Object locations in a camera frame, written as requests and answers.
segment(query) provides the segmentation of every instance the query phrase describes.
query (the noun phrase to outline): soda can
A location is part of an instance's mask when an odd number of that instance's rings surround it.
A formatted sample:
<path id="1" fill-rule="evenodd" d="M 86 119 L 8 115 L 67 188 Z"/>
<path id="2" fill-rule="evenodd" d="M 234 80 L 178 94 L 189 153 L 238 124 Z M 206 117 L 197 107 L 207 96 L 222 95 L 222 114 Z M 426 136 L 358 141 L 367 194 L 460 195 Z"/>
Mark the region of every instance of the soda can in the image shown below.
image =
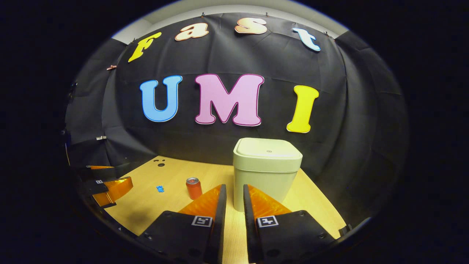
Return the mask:
<path id="1" fill-rule="evenodd" d="M 199 198 L 202 195 L 202 186 L 200 185 L 199 179 L 191 177 L 186 180 L 187 191 L 189 192 L 189 197 L 192 200 Z"/>

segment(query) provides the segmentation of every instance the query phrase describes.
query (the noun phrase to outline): black fabric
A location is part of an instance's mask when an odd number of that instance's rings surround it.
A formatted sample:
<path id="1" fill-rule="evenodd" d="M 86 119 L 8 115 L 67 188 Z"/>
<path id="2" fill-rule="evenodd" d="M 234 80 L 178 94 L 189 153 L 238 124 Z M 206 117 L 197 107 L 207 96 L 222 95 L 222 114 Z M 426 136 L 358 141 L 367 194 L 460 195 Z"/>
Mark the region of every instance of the black fabric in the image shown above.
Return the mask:
<path id="1" fill-rule="evenodd" d="M 236 33 L 236 21 L 243 17 L 266 20 L 268 31 Z M 175 41 L 180 29 L 194 23 L 207 23 L 209 33 Z M 321 51 L 307 48 L 294 27 L 314 35 Z M 128 63 L 138 41 L 157 32 L 161 36 Z M 408 126 L 399 86 L 380 57 L 349 31 L 334 41 L 315 29 L 275 17 L 215 14 L 168 25 L 136 39 L 126 49 L 121 45 L 120 52 L 103 47 L 100 51 L 109 53 L 106 56 L 113 63 L 84 66 L 81 74 L 99 81 L 88 82 L 94 88 L 82 88 L 85 82 L 79 80 L 77 90 L 83 89 L 81 94 L 88 96 L 79 103 L 75 98 L 72 104 L 76 105 L 67 111 L 74 166 L 118 166 L 157 155 L 231 165 L 240 138 L 287 140 L 303 154 L 301 168 L 347 224 L 355 226 L 377 211 L 403 165 Z M 103 71 L 114 63 L 116 69 Z M 213 124 L 197 124 L 200 87 L 194 79 L 206 73 L 217 74 L 228 92 L 242 74 L 263 76 L 258 97 L 261 125 L 235 125 L 232 118 L 237 107 L 225 124 L 218 117 Z M 162 81 L 171 75 L 183 78 L 177 114 L 167 122 L 152 122 L 143 114 L 139 87 L 157 80 L 156 106 L 162 109 L 166 106 Z M 295 85 L 319 91 L 308 133 L 286 130 L 295 111 Z M 97 116 L 82 112 L 89 104 Z M 100 135 L 107 139 L 96 141 Z"/>

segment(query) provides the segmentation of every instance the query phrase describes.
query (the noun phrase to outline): wooden table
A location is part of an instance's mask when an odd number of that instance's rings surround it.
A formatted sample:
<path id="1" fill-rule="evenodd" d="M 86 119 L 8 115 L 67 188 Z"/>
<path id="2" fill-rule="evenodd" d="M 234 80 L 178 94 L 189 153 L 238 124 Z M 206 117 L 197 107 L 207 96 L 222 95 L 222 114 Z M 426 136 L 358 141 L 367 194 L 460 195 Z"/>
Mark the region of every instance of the wooden table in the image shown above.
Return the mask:
<path id="1" fill-rule="evenodd" d="M 223 242 L 223 263 L 247 264 L 246 226 L 244 213 L 233 207 L 233 166 L 198 163 L 157 156 L 124 177 L 132 177 L 134 187 L 105 209 L 121 225 L 140 235 L 165 210 L 178 212 L 192 202 L 186 179 L 199 178 L 202 192 L 219 184 L 227 186 L 227 209 Z M 156 186 L 162 185 L 163 193 Z M 310 178 L 300 169 L 282 203 L 291 211 L 306 210 L 334 238 L 345 222 Z"/>

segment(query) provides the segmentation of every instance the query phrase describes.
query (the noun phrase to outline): yellow letter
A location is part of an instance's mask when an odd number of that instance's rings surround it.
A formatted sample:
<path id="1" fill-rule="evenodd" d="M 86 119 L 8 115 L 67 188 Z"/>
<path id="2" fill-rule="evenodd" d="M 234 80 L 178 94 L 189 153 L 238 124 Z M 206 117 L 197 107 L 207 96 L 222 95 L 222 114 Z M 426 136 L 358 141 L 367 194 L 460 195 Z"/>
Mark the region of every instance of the yellow letter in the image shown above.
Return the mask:
<path id="1" fill-rule="evenodd" d="M 309 86 L 297 85 L 293 88 L 298 99 L 296 100 L 293 120 L 288 123 L 287 130 L 290 132 L 308 133 L 311 130 L 310 116 L 313 109 L 314 99 L 319 97 L 319 92 Z"/>
<path id="2" fill-rule="evenodd" d="M 133 61 L 136 58 L 140 58 L 144 53 L 142 52 L 143 49 L 147 49 L 151 43 L 153 42 L 153 39 L 156 39 L 157 37 L 161 36 L 161 32 L 158 32 L 154 35 L 151 35 L 147 38 L 144 38 L 143 40 L 138 42 L 137 48 L 134 51 L 134 54 L 129 58 L 129 62 Z"/>
<path id="3" fill-rule="evenodd" d="M 189 25 L 181 29 L 181 32 L 177 34 L 174 39 L 177 41 L 181 41 L 189 38 L 203 37 L 208 34 L 207 27 L 207 23 L 197 23 Z"/>
<path id="4" fill-rule="evenodd" d="M 267 24 L 264 19 L 245 17 L 238 20 L 238 26 L 234 30 L 238 33 L 262 34 L 267 32 L 267 28 L 263 25 Z"/>

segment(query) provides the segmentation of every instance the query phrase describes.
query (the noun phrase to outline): white wall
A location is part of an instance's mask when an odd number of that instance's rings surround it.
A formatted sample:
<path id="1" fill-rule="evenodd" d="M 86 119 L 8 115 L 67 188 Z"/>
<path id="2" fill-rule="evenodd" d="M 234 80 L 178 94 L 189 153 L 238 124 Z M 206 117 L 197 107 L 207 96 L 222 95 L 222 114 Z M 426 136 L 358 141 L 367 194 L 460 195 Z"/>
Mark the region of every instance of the white wall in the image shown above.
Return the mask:
<path id="1" fill-rule="evenodd" d="M 141 18 L 127 27 L 121 29 L 119 32 L 112 36 L 113 39 L 129 44 L 135 39 L 145 35 L 151 23 Z"/>
<path id="2" fill-rule="evenodd" d="M 220 0 L 219 2 L 235 2 L 233 0 Z M 263 3 L 265 6 L 281 8 L 280 11 L 274 8 L 268 8 L 264 6 L 252 6 L 252 5 L 217 5 L 217 6 L 206 6 L 201 8 L 192 9 L 194 7 L 203 6 L 204 4 L 211 4 L 210 1 L 188 1 L 182 0 L 171 5 L 160 8 L 154 12 L 147 14 L 141 19 L 133 22 L 126 28 L 122 29 L 113 36 L 113 39 L 117 39 L 126 44 L 130 43 L 134 38 L 139 38 L 147 33 L 158 30 L 164 26 L 200 16 L 202 12 L 206 15 L 219 14 L 219 13 L 254 13 L 265 15 L 269 13 L 269 16 L 274 16 L 300 24 L 304 24 L 311 28 L 314 28 L 320 32 L 325 32 L 333 38 L 346 32 L 348 29 L 336 22 L 335 20 L 319 13 L 309 7 L 301 4 L 287 1 L 287 0 L 258 0 L 255 3 Z"/>

